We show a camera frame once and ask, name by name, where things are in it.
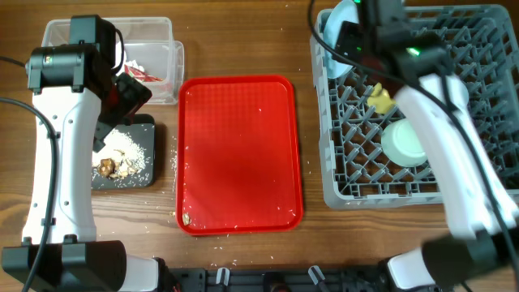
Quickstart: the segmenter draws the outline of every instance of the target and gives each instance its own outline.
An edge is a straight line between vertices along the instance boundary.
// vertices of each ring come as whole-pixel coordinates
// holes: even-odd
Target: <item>wooden tabletop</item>
[[[467,0],[482,4],[491,0]],[[302,163],[305,214],[293,231],[194,238],[170,216],[175,203],[171,150],[177,133],[177,107],[146,105],[157,124],[157,181],[145,189],[94,191],[92,205],[99,240],[121,240],[128,253],[165,259],[176,268],[307,268],[374,264],[445,234],[441,205],[333,211],[323,201],[319,159],[319,112],[312,85],[307,0],[272,1],[71,1],[4,0],[0,6],[0,55],[27,60],[41,44],[45,25],[72,15],[102,17],[167,16],[174,39],[186,50],[186,78],[217,75],[280,74],[294,85]],[[319,0],[315,10],[337,1]],[[455,0],[415,0],[432,6]],[[513,0],[496,3],[519,15]],[[23,71],[0,63],[0,96],[30,103]],[[0,104],[0,246],[18,246],[32,194],[35,156],[34,117]],[[236,260],[237,266],[231,265]],[[475,291],[513,290],[509,270],[469,283]],[[21,285],[0,272],[1,291]]]

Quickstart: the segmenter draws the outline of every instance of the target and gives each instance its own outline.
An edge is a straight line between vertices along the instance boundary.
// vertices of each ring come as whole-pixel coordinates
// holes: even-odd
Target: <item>dish rack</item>
[[[435,32],[446,41],[456,74],[470,95],[469,112],[508,193],[519,199],[519,135],[504,114],[504,98],[517,100],[519,49],[506,9],[498,5],[406,7],[414,35]],[[319,13],[322,37],[331,9]],[[367,98],[375,84],[354,68],[328,79],[325,50],[310,39],[313,82],[320,111],[320,163],[324,201],[330,208],[393,208],[440,204],[442,196],[428,162],[400,167],[382,152],[380,137],[404,118],[393,108],[375,113]]]

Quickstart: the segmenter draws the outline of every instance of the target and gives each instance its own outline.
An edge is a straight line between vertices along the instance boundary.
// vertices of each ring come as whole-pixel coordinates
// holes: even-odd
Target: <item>red plastic tray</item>
[[[191,235],[286,231],[302,219],[294,88],[198,78],[179,93],[177,223]],[[182,215],[191,219],[184,225]]]

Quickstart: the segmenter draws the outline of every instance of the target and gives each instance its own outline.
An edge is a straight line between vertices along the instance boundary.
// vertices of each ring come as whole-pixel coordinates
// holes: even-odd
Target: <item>cable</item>
[[[429,100],[431,100],[433,103],[438,105],[438,107],[440,107],[441,110],[444,111],[444,113],[448,116],[448,118],[453,122],[453,125],[455,126],[455,128],[460,132],[461,138],[467,144],[470,154],[472,155],[472,157],[476,163],[476,166],[478,167],[478,172],[481,175],[481,178],[483,180],[483,185],[485,186],[485,189],[486,189],[487,198],[491,203],[492,211],[495,214],[495,219],[497,220],[497,222],[501,228],[501,232],[503,233],[504,241],[505,241],[506,247],[508,249],[508,254],[510,255],[510,261],[511,261],[511,265],[513,267],[516,286],[517,286],[519,284],[519,265],[517,262],[517,253],[513,246],[512,238],[510,237],[510,233],[508,232],[508,227],[504,223],[504,219],[503,219],[503,216],[501,215],[500,208],[497,203],[497,199],[495,198],[494,193],[492,192],[490,180],[485,172],[483,163],[482,163],[481,159],[479,159],[478,153],[476,152],[476,149],[475,149],[474,145],[472,144],[472,141],[470,140],[469,136],[465,132],[465,129],[461,126],[461,124],[458,121],[458,119],[456,118],[456,116],[454,116],[454,114],[449,110],[449,108],[443,102],[441,102],[436,97],[434,97],[430,92],[425,90],[422,86],[420,86],[420,84],[410,84],[410,83],[406,82],[405,80],[398,78],[394,75],[391,75],[387,72],[383,72],[380,70],[376,70],[374,68],[366,67],[362,64],[349,60],[348,58],[340,55],[338,52],[336,52],[334,49],[332,49],[332,47],[330,47],[328,44],[326,44],[324,42],[324,40],[319,36],[319,33],[315,30],[314,24],[312,23],[311,13],[313,11],[314,3],[315,3],[315,0],[310,0],[310,5],[308,6],[308,12],[307,12],[307,21],[308,21],[308,25],[311,30],[311,34],[315,38],[315,40],[320,45],[322,45],[323,48],[326,49],[330,54],[332,54],[334,57],[336,57],[336,59],[338,59],[339,62],[343,62],[345,64],[357,67],[359,70],[362,70],[362,71],[365,71],[368,73],[375,73],[375,74],[383,76],[387,79],[390,79],[392,81],[396,81],[398,83],[408,85],[409,87],[420,92],[425,97],[427,97]],[[445,90],[444,94],[446,94],[446,98],[447,97],[450,98],[450,96],[448,95],[446,76],[443,77],[442,83],[444,84],[442,87]]]
[[[23,64],[22,62],[20,62],[18,60],[14,60],[13,58],[0,56],[0,61],[9,62],[11,64],[15,64],[16,66],[20,66],[25,69],[25,64]]]
[[[472,289],[465,283],[464,281],[461,283],[461,286],[467,291],[472,292]]]
[[[122,68],[122,64],[124,63],[124,40],[122,39],[122,33],[117,28],[115,28],[115,32],[118,34],[119,40],[121,41],[121,62],[115,68],[112,68],[112,74],[119,72]]]
[[[54,209],[54,194],[56,189],[56,182],[58,181],[58,140],[56,138],[56,132],[54,127],[49,122],[49,120],[38,110],[33,108],[32,106],[25,104],[21,101],[17,101],[10,98],[0,97],[0,102],[7,103],[10,105],[17,105],[21,108],[24,108],[34,115],[36,115],[41,122],[45,125],[47,132],[49,133],[50,140],[50,151],[51,151],[51,166],[50,166],[50,185],[49,185],[49,195],[47,197],[47,208],[45,210],[45,224],[43,226],[43,233],[41,234],[40,246],[38,247],[38,252],[36,253],[36,258],[32,263],[31,271],[27,277],[27,280],[24,284],[22,292],[28,292],[29,288],[31,288],[32,281],[36,276],[36,272],[40,266],[41,258],[43,257],[43,252],[45,249],[45,245],[47,244],[47,239],[49,238],[50,226],[51,226],[51,217],[52,211]]]

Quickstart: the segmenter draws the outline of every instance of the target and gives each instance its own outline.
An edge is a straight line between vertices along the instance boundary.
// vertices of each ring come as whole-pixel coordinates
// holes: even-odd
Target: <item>clear plastic container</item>
[[[175,105],[184,79],[184,47],[173,39],[173,25],[167,17],[105,18],[118,28],[124,39],[127,61],[136,60],[146,73],[163,79],[143,82],[152,91],[149,104]],[[42,46],[68,44],[70,19],[51,20]]]

